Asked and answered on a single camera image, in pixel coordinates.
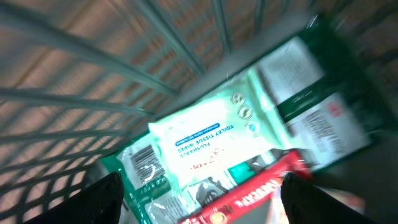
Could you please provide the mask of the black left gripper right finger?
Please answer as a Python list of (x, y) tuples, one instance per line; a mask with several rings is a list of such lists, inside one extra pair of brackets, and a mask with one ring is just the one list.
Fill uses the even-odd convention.
[(292, 172), (284, 177), (280, 197), (290, 224), (375, 224)]

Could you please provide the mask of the white toilet wipes pack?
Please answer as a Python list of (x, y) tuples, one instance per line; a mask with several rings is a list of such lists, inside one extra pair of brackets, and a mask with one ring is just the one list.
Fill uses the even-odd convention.
[(255, 69), (148, 127), (175, 193), (271, 149), (293, 146)]

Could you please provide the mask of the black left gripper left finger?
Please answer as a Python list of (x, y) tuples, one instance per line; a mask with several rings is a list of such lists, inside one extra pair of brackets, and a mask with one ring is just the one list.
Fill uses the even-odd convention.
[(119, 172), (112, 172), (27, 224), (118, 224), (124, 198)]

